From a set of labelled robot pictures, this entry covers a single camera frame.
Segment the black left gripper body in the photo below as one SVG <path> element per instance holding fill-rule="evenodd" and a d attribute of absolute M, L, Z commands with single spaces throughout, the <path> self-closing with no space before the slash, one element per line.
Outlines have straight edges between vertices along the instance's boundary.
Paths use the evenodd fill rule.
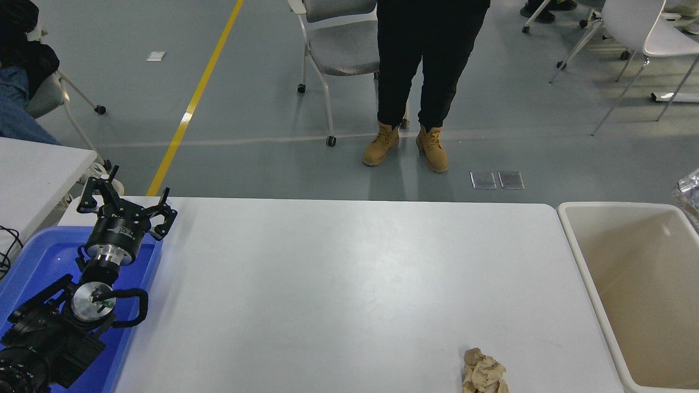
<path fill-rule="evenodd" d="M 90 258 L 135 258 L 145 234 L 150 230 L 149 217 L 143 214 L 120 217 L 113 212 L 98 212 L 97 221 L 85 243 Z"/>

